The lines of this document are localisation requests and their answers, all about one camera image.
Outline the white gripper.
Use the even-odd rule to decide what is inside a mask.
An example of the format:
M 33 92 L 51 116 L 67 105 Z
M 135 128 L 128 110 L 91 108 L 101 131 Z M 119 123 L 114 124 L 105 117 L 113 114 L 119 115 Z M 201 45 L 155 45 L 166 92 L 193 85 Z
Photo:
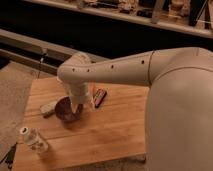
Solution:
M 92 83 L 73 84 L 69 86 L 69 97 L 71 100 L 71 110 L 77 111 L 80 104 L 94 107 L 93 100 L 94 85 Z

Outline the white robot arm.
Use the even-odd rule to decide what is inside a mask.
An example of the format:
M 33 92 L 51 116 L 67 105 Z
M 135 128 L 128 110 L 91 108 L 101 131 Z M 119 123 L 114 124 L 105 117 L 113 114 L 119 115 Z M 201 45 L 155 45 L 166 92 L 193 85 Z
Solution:
M 148 86 L 147 170 L 213 171 L 212 51 L 172 48 L 97 63 L 78 52 L 57 76 L 77 104 L 88 99 L 90 82 Z

